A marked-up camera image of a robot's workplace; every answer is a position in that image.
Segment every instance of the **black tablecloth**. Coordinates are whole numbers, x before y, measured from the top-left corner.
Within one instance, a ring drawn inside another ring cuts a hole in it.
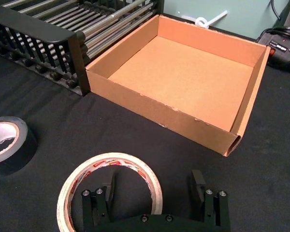
[[[228,192],[232,231],[290,232],[288,73],[266,69],[243,140],[228,158],[92,93],[79,97],[2,58],[0,116],[25,120],[39,144],[25,168],[0,177],[0,232],[58,231],[56,207],[64,181],[79,164],[105,152],[134,155],[152,168],[166,214],[190,217],[187,179],[192,169],[199,169],[210,187]],[[77,197],[74,217],[81,228]],[[133,171],[120,169],[113,218],[149,213],[150,207],[146,184]]]

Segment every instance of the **green wall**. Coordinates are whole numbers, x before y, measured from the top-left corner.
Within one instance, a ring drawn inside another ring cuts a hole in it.
[[[256,39],[264,29],[273,27],[276,22],[269,2],[269,0],[165,0],[164,12],[178,17],[202,16],[210,20],[227,10],[228,15],[213,26]],[[287,3],[288,0],[275,0],[277,12],[280,13]]]

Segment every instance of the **screw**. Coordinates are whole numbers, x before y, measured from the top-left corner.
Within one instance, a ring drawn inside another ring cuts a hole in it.
[[[96,191],[96,193],[97,193],[97,194],[101,194],[101,193],[103,193],[103,190],[100,188],[100,189],[98,189],[98,190]]]
[[[213,194],[213,191],[210,190],[210,189],[208,189],[208,190],[206,190],[206,193],[209,194],[209,195],[212,195]]]
[[[141,221],[142,222],[147,222],[148,221],[148,217],[146,215],[141,216]]]
[[[88,196],[89,195],[89,191],[88,190],[85,190],[84,192],[83,192],[83,196]]]
[[[227,193],[225,191],[220,191],[219,195],[222,196],[222,197],[225,197],[225,196],[227,196]]]
[[[171,222],[171,221],[173,221],[173,217],[171,215],[168,215],[165,217],[165,220],[168,222]]]

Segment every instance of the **metal rack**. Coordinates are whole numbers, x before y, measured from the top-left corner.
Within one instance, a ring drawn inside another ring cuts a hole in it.
[[[0,3],[0,55],[80,95],[85,66],[156,14],[158,0]]]

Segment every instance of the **masking tape roll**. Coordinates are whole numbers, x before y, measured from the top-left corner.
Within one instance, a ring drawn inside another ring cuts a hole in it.
[[[151,214],[162,213],[162,191],[154,172],[140,159],[124,153],[105,153],[92,157],[78,166],[64,183],[57,203],[57,222],[61,232],[74,232],[71,203],[77,186],[98,168],[119,165],[136,171],[147,183],[152,199]]]
[[[23,168],[37,149],[36,139],[18,117],[0,117],[0,174]]]

